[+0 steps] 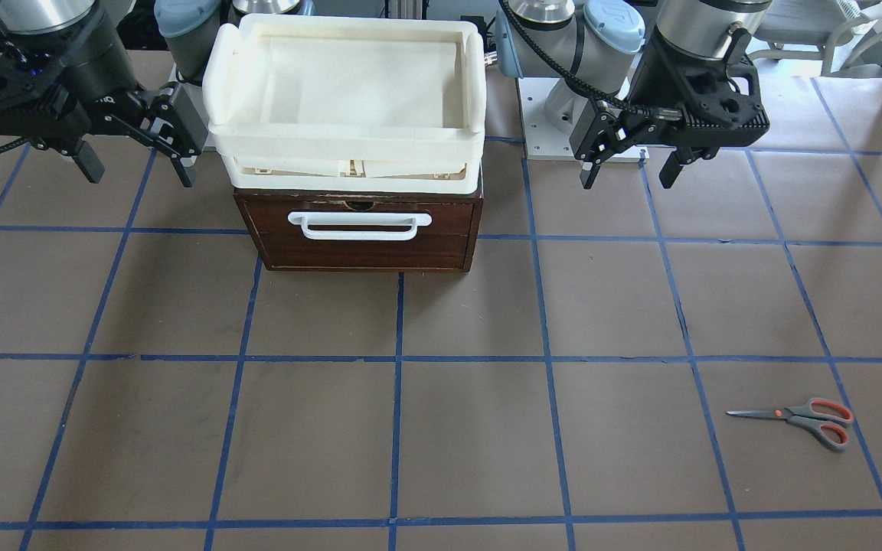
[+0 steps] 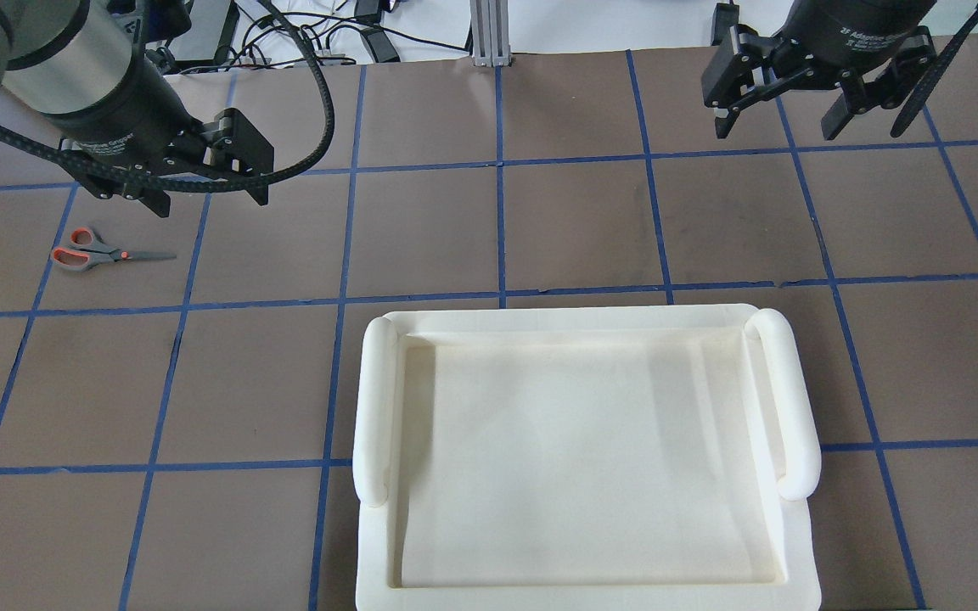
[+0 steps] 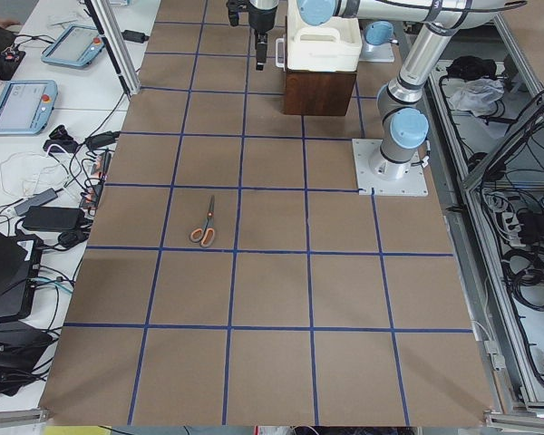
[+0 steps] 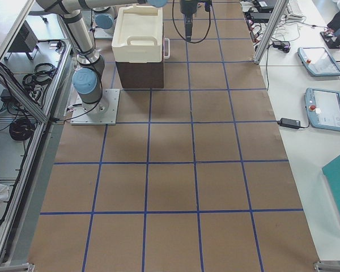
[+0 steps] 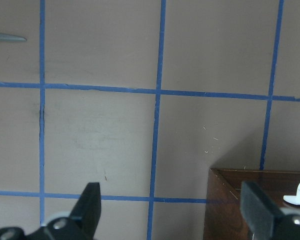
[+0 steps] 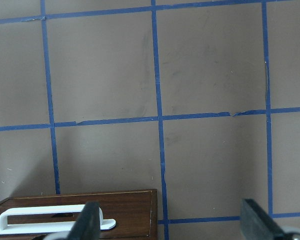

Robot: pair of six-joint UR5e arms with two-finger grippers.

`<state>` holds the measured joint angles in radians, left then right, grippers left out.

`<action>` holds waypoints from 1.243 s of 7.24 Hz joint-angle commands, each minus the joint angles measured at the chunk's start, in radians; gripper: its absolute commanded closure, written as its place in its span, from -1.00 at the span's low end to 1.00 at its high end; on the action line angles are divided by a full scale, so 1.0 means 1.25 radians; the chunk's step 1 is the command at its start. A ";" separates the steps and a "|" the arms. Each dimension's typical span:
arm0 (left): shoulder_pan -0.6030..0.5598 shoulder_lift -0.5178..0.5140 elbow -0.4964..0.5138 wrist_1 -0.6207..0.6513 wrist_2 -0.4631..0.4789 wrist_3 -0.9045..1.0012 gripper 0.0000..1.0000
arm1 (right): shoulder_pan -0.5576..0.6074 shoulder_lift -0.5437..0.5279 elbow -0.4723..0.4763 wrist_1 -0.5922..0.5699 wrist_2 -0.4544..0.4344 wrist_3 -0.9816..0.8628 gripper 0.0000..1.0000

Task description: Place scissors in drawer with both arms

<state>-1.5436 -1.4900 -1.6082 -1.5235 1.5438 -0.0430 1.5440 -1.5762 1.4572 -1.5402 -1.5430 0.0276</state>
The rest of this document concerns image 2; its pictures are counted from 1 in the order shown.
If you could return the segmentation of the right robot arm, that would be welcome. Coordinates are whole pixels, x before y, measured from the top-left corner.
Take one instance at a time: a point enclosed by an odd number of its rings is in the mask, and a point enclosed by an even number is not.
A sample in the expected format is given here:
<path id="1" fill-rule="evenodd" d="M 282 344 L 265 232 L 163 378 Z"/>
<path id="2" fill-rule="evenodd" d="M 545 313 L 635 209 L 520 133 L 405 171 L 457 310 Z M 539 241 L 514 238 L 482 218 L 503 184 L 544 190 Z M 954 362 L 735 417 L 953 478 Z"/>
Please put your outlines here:
<path id="1" fill-rule="evenodd" d="M 923 19 L 931 1 L 795 1 L 769 36 L 739 20 L 739 5 L 718 3 L 713 58 L 701 93 L 714 131 L 729 136 L 741 113 L 786 92 L 837 92 L 820 120 L 834 140 L 854 117 L 902 107 L 938 53 Z"/>

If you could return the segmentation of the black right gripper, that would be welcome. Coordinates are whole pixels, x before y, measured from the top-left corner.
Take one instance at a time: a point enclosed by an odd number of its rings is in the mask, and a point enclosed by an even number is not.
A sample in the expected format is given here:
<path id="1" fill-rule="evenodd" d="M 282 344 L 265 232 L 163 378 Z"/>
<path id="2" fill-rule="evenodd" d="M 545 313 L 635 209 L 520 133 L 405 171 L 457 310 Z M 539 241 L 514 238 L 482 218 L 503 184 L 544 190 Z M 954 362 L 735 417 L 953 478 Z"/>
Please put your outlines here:
<path id="1" fill-rule="evenodd" d="M 835 140 L 854 117 L 901 107 L 936 64 L 923 24 L 934 1 L 795 1 L 783 26 L 763 36 L 742 22 L 727 28 L 701 77 L 715 135 L 729 136 L 741 113 L 786 92 L 840 96 L 820 120 Z"/>

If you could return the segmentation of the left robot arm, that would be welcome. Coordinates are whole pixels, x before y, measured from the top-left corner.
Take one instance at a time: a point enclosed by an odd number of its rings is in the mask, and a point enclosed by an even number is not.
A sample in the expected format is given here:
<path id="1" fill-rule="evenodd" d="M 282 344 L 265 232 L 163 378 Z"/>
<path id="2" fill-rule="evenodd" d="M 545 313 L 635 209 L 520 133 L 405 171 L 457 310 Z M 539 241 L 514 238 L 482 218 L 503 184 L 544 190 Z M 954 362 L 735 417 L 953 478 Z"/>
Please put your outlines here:
<path id="1" fill-rule="evenodd" d="M 0 92 L 59 129 L 70 176 L 94 197 L 170 213 L 166 190 L 101 177 L 93 164 L 148 177 L 259 177 L 274 147 L 242 115 L 191 115 L 164 72 L 158 42 L 193 27 L 188 1 L 0 1 Z"/>

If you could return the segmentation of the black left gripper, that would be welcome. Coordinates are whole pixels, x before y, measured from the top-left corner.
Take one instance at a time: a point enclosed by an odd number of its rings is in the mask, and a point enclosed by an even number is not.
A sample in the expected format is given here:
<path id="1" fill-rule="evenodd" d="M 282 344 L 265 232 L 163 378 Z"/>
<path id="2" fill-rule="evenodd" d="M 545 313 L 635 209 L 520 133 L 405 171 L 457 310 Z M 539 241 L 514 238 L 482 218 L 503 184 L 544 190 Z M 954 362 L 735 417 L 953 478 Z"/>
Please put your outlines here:
<path id="1" fill-rule="evenodd" d="M 132 78 L 90 109 L 50 119 L 54 164 L 93 197 L 137 201 L 160 219 L 172 193 L 224 193 L 274 171 L 274 147 L 240 109 L 202 120 L 163 78 Z"/>

